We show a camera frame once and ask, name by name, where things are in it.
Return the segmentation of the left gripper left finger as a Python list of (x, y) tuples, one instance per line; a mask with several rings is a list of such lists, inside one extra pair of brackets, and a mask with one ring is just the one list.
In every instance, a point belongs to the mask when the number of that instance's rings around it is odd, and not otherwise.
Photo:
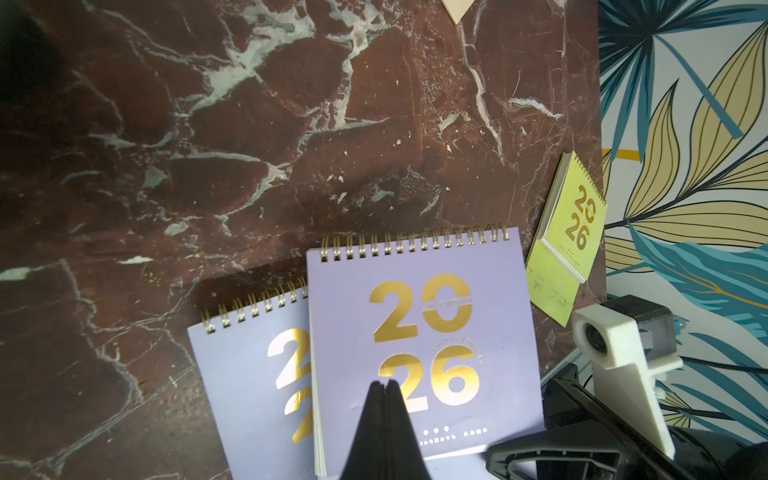
[(386, 389), (372, 382), (341, 479), (386, 478)]

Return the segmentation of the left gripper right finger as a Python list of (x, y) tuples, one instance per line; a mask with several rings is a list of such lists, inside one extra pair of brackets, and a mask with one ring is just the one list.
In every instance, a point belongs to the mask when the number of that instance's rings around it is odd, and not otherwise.
[(400, 385), (389, 380), (384, 396), (384, 479), (430, 480)]

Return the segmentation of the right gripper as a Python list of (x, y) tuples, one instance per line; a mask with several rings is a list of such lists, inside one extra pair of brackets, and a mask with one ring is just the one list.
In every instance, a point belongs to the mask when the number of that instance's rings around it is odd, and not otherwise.
[(545, 429), (484, 454), (498, 479), (765, 479), (767, 444), (669, 429), (673, 458), (585, 390), (568, 365), (542, 388)]

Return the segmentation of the purple calendar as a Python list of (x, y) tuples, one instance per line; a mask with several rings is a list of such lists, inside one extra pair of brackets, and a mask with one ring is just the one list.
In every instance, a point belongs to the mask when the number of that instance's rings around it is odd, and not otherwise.
[(188, 329), (235, 479), (315, 476), (308, 307), (299, 279)]
[(333, 238), (306, 264), (318, 475), (341, 473), (375, 381), (400, 385), (425, 458), (543, 429), (517, 229)]

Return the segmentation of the green calendar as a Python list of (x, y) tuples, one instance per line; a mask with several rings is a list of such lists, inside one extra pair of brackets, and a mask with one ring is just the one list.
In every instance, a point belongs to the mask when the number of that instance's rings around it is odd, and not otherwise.
[(562, 155), (526, 261), (531, 302), (565, 327), (601, 245), (607, 203), (575, 152)]

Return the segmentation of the pink calendar at back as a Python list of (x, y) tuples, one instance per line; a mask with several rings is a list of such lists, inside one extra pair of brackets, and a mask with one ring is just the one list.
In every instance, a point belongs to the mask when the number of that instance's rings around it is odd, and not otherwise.
[(441, 0), (450, 19), (455, 25), (458, 25), (465, 14), (469, 11), (475, 0)]

